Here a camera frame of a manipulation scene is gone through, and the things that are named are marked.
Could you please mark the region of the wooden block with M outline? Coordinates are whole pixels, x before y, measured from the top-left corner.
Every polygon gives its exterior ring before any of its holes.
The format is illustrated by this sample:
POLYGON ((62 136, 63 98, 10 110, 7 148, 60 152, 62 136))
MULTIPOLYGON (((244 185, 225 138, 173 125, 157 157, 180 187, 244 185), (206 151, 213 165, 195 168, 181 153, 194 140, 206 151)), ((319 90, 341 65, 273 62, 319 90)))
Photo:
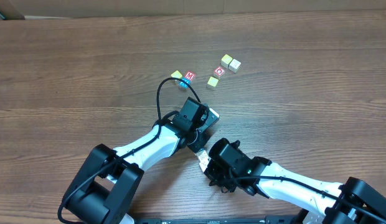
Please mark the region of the wooden block with M outline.
POLYGON ((210 161, 208 154, 202 154, 200 156, 197 156, 199 161, 210 161))

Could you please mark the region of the wooden block with fish drawing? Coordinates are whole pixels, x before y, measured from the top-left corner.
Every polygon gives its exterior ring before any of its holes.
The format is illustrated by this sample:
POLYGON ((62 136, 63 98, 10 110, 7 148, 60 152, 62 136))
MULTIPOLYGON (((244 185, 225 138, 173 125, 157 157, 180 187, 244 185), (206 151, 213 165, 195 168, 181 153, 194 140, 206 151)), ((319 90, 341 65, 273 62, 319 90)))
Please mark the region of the wooden block with fish drawing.
POLYGON ((205 172, 205 170, 208 167, 208 164, 209 164, 209 161, 200 161, 199 162, 199 165, 200 165, 200 168, 201 168, 202 172, 205 172))

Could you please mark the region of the blue faced wooden letter block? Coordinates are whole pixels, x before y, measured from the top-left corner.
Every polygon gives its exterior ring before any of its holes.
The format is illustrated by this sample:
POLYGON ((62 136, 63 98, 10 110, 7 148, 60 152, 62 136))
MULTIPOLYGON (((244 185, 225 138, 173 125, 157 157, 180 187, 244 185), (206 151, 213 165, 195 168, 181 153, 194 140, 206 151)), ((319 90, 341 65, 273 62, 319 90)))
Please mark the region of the blue faced wooden letter block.
POLYGON ((207 152, 204 149, 201 149, 199 152, 196 153, 196 156, 200 156, 202 154, 206 154, 207 152))

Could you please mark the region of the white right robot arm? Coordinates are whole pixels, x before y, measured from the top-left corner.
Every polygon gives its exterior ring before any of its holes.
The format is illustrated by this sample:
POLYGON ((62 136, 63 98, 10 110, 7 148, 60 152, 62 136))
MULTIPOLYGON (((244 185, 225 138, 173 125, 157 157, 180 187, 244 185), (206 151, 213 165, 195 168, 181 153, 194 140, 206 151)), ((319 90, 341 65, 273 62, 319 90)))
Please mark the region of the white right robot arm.
POLYGON ((386 223, 386 198, 363 180, 311 179, 264 157, 250 158, 239 145, 222 138, 197 156, 209 184, 223 193, 240 188, 251 196, 292 203, 301 208, 295 223, 386 223))

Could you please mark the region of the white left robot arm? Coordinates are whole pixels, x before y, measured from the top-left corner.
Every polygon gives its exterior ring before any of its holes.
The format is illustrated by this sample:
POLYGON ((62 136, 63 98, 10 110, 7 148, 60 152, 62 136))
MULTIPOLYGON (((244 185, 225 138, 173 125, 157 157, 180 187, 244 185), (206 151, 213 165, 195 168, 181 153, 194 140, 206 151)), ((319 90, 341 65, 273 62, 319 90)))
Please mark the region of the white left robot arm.
POLYGON ((143 174, 160 160, 188 147, 203 150, 207 132, 219 114, 207 104, 188 98, 179 111, 172 111, 154 123, 152 130, 125 146, 94 147, 66 190, 58 209, 62 223, 64 209, 79 223, 133 223, 127 212, 143 174))

